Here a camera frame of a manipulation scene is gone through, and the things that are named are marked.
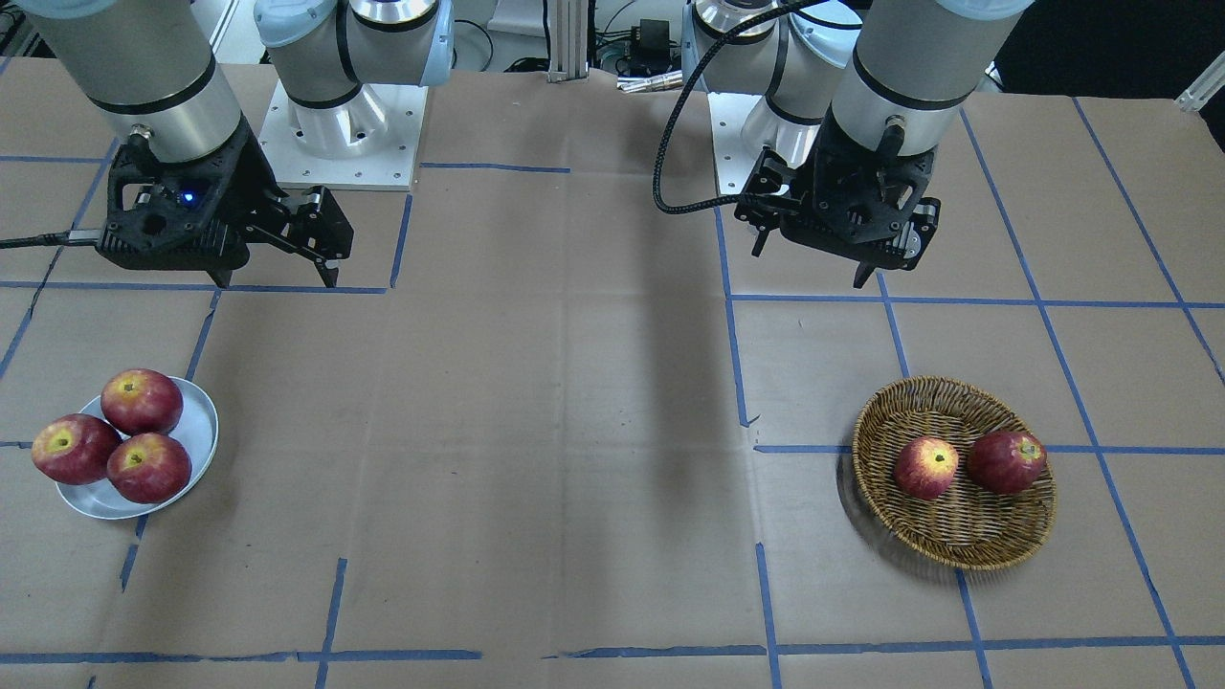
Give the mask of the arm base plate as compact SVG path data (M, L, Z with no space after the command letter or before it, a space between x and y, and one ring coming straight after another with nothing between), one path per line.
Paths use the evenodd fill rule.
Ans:
M277 83L258 145L281 188L410 191L430 88L363 85L349 101L314 108Z
M707 96L717 196L744 191L755 167L761 146L755 148L745 143L744 128L760 99L758 94L748 93L712 92Z

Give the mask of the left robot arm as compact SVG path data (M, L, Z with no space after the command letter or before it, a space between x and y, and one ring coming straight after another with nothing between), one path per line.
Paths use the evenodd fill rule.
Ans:
M877 270L918 266L938 230L927 195L941 140L993 63L1027 1L690 1L675 104L695 91L755 97L740 139L744 179L673 205L653 173L657 208L730 206L771 235Z

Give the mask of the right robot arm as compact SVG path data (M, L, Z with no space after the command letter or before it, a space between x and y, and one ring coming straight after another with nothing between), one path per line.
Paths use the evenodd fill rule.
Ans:
M323 185L290 195L185 1L23 1L21 10L119 145L104 222L4 249L92 246L136 271L200 271L221 288L263 243L332 288L354 230ZM316 161L390 148L380 86L442 85L448 1L258 1L254 20L287 96L289 132Z

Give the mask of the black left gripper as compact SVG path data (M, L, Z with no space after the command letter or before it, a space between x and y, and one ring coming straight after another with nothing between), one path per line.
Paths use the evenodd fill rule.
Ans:
M941 202L926 195L936 151L902 154L905 139L893 115L876 143L858 143L831 112L801 166L763 148L735 206L735 217L755 230L752 256L779 232L856 262L854 289L877 268L915 268L938 230Z

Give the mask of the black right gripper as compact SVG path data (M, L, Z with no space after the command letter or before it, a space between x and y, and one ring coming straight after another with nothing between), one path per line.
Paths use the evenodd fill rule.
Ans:
M250 124L186 163L158 161L149 129L135 125L107 179L107 217L96 250L123 268L206 268L229 289L250 244L306 257L334 289L354 230L323 185L292 197L281 190Z

